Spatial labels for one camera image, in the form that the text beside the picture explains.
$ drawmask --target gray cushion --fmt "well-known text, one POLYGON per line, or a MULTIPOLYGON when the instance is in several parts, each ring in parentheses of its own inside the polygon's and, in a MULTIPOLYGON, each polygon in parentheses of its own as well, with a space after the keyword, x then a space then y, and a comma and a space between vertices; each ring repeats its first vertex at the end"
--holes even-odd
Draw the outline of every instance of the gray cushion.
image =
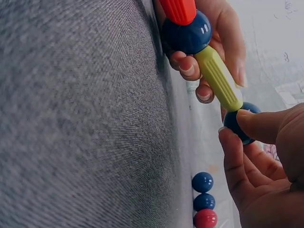
POLYGON ((168 71, 149 0, 1 1, 0 227, 191 227, 168 71))

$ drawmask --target fingernail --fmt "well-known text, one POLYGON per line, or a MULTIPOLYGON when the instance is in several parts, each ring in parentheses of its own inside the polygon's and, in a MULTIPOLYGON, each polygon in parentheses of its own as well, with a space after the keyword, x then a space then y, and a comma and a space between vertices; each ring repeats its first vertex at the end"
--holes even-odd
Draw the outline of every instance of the fingernail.
POLYGON ((218 133, 220 133, 221 131, 223 131, 224 129, 226 129, 227 127, 223 126, 221 128, 219 128, 218 133))
POLYGON ((248 80, 247 80, 247 76, 246 76, 246 70, 244 67, 241 67, 238 70, 238 77, 239 77, 239 85, 244 87, 244 88, 248 88, 248 80))
POLYGON ((211 94, 208 94, 206 96, 201 96, 201 95, 197 94, 197 96, 198 96, 199 100, 201 100, 202 102, 206 102, 210 99, 211 94))
POLYGON ((251 118, 254 115, 251 111, 245 110, 245 109, 240 109, 237 112, 237 117, 238 118, 251 118))
POLYGON ((180 71, 185 75, 185 76, 192 76, 194 74, 194 66, 191 65, 191 67, 188 70, 184 70, 180 67, 180 71))

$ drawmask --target paper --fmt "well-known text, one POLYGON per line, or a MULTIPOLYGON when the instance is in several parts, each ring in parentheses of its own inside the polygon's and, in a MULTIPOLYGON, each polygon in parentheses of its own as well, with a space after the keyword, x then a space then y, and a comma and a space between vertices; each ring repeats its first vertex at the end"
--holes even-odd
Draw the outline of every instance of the paper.
MULTIPOLYGON (((244 99, 262 111, 278 111, 304 101, 304 1, 231 0, 239 15, 247 47, 249 88, 244 99)), ((187 83, 194 126, 192 174, 214 171, 218 228, 239 228, 238 211, 230 197, 223 171, 223 152, 217 130, 222 126, 219 103, 201 104, 195 96, 198 82, 187 83)), ((278 160, 274 146, 265 145, 278 160)))

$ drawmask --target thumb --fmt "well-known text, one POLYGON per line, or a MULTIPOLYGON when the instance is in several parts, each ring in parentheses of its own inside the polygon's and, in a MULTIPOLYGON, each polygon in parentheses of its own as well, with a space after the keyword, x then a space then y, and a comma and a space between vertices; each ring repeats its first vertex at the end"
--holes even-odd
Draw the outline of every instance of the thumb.
POLYGON ((280 112, 254 114, 240 109, 237 112, 237 123, 248 137, 263 143, 275 144, 280 125, 288 112, 287 109, 280 112))

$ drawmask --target finger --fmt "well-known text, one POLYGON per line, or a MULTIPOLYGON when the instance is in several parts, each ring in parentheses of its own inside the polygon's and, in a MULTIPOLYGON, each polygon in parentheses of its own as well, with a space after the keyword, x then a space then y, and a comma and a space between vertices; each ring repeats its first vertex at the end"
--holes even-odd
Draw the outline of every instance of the finger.
POLYGON ((246 154, 244 156, 244 167, 245 173, 250 181, 250 183, 254 187, 258 187, 261 185, 267 185, 272 182, 270 178, 263 175, 260 170, 252 163, 252 161, 247 157, 246 154))
POLYGON ((208 104, 214 99, 214 93, 204 78, 200 79, 199 87, 195 90, 195 94, 198 101, 204 104, 208 104))
POLYGON ((238 16, 227 2, 222 5, 222 11, 216 23, 216 30, 223 44, 227 68, 239 86, 247 87, 246 47, 238 16))
POLYGON ((286 178, 281 163, 266 154, 257 143, 244 146, 244 153, 266 177, 274 181, 286 178))
POLYGON ((176 52, 173 52, 171 55, 170 55, 170 58, 169 58, 169 62, 170 62, 170 65, 171 67, 174 69, 174 70, 180 70, 180 65, 179 65, 179 61, 183 58, 186 57, 186 54, 183 53, 182 51, 176 51, 176 52))
POLYGON ((250 183, 244 167, 243 144, 230 129, 219 131, 219 141, 224 151, 224 169, 228 188, 239 208, 254 186, 250 183))
POLYGON ((186 56, 179 60, 180 75, 187 81, 196 81, 200 79, 200 68, 196 59, 192 56, 186 56))
POLYGON ((223 60, 223 62, 225 62, 225 52, 222 43, 216 40, 215 38, 213 38, 210 41, 209 45, 217 51, 220 58, 223 60))
POLYGON ((250 138, 267 144, 275 144, 278 130, 287 113, 288 110, 253 114, 240 109, 237 112, 237 123, 250 138))

